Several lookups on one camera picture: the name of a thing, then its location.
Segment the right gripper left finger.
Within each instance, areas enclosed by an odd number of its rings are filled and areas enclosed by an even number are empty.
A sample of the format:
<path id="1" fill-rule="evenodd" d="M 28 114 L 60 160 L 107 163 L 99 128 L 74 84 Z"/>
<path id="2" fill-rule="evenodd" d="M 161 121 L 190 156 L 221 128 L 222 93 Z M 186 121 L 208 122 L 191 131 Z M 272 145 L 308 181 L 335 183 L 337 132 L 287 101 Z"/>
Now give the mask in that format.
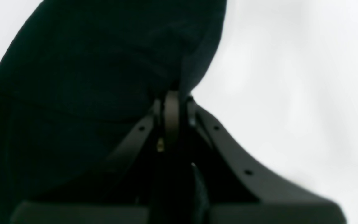
<path id="1" fill-rule="evenodd" d="M 116 186 L 131 169 L 153 131 L 157 142 L 152 151 L 165 152 L 175 146 L 179 136 L 180 103 L 178 91 L 170 90 L 157 98 L 151 111 L 141 119 L 116 149 L 85 176 L 112 175 Z M 11 216 L 12 224 L 146 224 L 148 209 L 138 206 L 104 206 L 24 201 Z"/>

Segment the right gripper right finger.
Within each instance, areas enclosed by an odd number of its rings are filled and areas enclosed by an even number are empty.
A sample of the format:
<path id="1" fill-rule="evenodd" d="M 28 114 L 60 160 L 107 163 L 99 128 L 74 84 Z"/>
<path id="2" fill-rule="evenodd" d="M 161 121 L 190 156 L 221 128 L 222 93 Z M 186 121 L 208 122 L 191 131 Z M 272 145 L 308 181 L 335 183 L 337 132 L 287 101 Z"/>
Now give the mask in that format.
<path id="1" fill-rule="evenodd" d="M 195 163 L 207 186 L 211 224 L 345 224 L 339 205 L 274 173 L 246 152 L 192 97 Z"/>

